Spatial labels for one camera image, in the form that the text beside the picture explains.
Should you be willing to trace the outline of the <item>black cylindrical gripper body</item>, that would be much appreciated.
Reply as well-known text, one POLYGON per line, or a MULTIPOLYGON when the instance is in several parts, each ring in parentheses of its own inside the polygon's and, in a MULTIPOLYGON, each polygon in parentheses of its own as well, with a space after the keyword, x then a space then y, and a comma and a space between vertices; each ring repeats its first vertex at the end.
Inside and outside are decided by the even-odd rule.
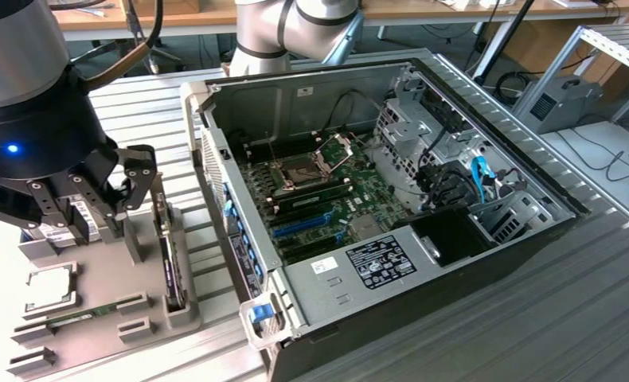
POLYGON ((0 106, 0 179, 51 177, 75 167, 105 178, 117 164, 116 148, 72 65, 40 94, 0 106))

